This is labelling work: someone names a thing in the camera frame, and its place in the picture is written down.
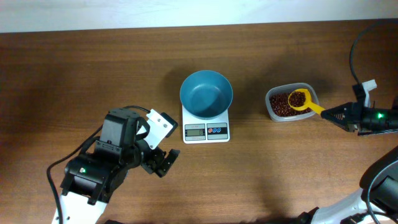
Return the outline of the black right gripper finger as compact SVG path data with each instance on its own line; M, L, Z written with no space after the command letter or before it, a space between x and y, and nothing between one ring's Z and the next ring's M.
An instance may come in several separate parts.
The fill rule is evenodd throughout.
M333 114L331 112L322 111L321 117L344 131L350 133L354 132L354 124L345 116L344 113Z
M353 102L347 102L345 104L326 110L326 113L331 116L336 116L339 114L347 115L352 110L353 105Z

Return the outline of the yellow plastic measuring scoop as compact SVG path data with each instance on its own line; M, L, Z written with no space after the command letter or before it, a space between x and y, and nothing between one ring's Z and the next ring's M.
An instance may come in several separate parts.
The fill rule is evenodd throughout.
M310 108L316 114L321 114L325 109L312 101L308 89L300 88L294 90L288 97L288 104L296 111L305 111Z

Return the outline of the clear container of red beans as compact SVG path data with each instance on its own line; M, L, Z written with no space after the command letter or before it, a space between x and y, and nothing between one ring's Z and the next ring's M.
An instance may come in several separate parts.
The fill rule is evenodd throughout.
M312 101L319 104L318 97L315 90L307 83L291 83L286 85L277 86L271 88L265 98L266 108L269 112L271 120L275 122L289 122L307 119L313 115L311 109L304 111L295 111L288 104L289 95L296 89L304 88L307 89L311 96Z

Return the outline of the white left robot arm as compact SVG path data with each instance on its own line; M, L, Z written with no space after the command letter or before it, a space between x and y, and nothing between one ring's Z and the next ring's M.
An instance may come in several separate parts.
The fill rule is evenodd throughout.
M64 158L62 192L53 193L53 223L96 223L131 169L167 174L180 152L165 152L159 144L178 124L167 113L147 110L142 117L137 110L138 106L109 110L103 125Z

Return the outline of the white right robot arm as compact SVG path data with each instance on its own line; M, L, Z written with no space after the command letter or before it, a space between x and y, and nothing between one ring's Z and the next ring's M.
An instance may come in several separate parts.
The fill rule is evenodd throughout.
M321 113L321 117L360 136L397 131L397 105L377 109L365 105L366 98ZM373 163L359 181L359 189L328 207L303 212L294 223L380 223L397 222L397 148Z

